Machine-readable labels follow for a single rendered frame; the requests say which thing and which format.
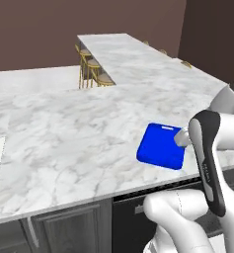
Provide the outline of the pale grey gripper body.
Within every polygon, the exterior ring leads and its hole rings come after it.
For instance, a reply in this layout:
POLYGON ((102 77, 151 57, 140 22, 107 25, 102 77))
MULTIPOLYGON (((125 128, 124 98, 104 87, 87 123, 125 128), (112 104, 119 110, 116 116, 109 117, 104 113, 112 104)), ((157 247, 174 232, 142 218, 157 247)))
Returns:
POLYGON ((188 145, 190 145, 192 142, 189 136, 188 128, 187 127, 181 128, 178 131, 178 133, 174 136, 174 140, 175 143, 181 147, 187 147, 188 145))

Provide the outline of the blue tray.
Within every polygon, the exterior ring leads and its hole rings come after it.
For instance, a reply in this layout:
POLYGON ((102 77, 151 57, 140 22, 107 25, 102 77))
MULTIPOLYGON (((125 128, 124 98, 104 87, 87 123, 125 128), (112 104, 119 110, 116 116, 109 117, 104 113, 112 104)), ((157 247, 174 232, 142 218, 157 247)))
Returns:
POLYGON ((174 140, 180 130, 176 126, 150 123, 137 149, 136 159, 143 163, 180 170, 183 167, 185 149, 174 140))

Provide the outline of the black dishwasher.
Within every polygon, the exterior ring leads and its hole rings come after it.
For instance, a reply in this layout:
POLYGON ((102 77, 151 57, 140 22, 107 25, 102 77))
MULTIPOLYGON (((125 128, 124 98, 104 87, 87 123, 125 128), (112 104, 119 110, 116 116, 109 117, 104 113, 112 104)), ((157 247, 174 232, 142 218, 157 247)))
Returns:
MULTIPOLYGON (((227 184, 234 190, 234 168, 223 168, 223 175, 227 184)), ((202 190, 199 176, 181 180, 164 186, 157 186, 137 192, 113 197, 112 237, 113 253, 142 253, 145 245, 154 236, 156 224, 143 213, 135 214, 134 209, 143 206, 144 198, 164 190, 195 189, 202 190)), ((222 233, 217 217, 209 211, 196 220, 206 232, 208 238, 222 233)))

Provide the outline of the dark grey cupboard door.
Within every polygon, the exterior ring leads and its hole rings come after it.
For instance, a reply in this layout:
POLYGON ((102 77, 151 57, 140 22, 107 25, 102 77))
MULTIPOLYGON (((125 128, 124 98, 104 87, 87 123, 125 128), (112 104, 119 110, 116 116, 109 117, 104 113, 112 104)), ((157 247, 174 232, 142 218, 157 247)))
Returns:
POLYGON ((33 218, 43 253, 99 253, 100 205, 54 211, 33 218))
POLYGON ((0 253, 31 253, 17 220, 0 224, 0 253))

